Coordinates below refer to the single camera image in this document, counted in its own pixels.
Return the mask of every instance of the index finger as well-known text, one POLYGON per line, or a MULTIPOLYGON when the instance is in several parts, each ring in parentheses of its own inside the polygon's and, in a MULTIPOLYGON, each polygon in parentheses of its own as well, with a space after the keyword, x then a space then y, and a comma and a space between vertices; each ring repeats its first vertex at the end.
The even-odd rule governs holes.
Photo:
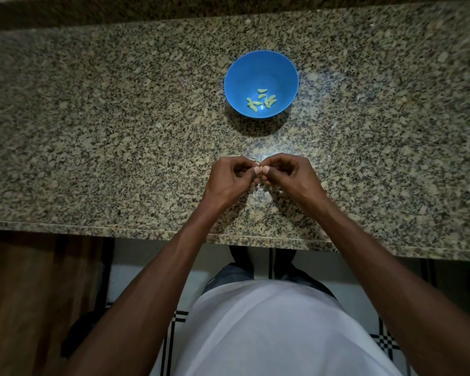
POLYGON ((279 164, 295 165, 298 162, 298 158, 299 157, 296 155, 279 153, 271 157, 265 158, 263 161, 260 162, 260 166, 275 166, 279 164))
POLYGON ((238 169, 241 167, 256 167, 257 163, 251 161, 249 158, 245 158, 244 156, 240 155, 238 157, 230 157, 232 162, 232 166, 234 169, 238 169))

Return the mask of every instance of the person's right arm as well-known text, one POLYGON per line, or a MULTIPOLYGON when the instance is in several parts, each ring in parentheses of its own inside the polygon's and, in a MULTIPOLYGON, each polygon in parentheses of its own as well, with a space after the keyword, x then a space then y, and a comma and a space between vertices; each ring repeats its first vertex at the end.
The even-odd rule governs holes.
POLYGON ((260 166, 263 181, 278 184, 325 230, 418 375, 470 375, 469 316, 348 218, 308 159, 281 153, 260 166))

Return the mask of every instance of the bowl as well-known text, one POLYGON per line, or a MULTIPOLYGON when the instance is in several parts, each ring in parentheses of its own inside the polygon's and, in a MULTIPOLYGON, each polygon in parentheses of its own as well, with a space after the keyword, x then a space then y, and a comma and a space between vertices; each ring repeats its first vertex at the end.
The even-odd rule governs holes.
POLYGON ((253 119, 266 119, 281 113, 290 106, 298 92, 298 72, 284 55, 270 50, 252 51, 238 58, 228 69, 225 77, 225 95, 238 113, 253 119), (265 104, 256 106, 257 112, 248 106, 247 98, 255 102, 259 90, 277 100, 270 108, 265 104))

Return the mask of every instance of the person's left arm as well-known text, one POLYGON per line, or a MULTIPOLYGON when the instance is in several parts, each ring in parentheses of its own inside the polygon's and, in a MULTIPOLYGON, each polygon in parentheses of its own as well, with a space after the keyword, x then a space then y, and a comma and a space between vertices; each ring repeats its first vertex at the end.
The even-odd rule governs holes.
POLYGON ((69 359, 66 375, 150 374, 201 245, 259 172, 245 157, 213 164, 197 209, 101 318, 69 359))

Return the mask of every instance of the person's right hand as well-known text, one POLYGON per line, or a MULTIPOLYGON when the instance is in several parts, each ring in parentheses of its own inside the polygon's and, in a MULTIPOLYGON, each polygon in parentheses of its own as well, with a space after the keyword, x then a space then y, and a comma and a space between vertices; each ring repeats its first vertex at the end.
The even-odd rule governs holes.
POLYGON ((280 186, 305 212, 310 213, 313 205, 327 200, 307 158, 279 153, 266 158, 260 166, 263 167, 261 179, 280 186))

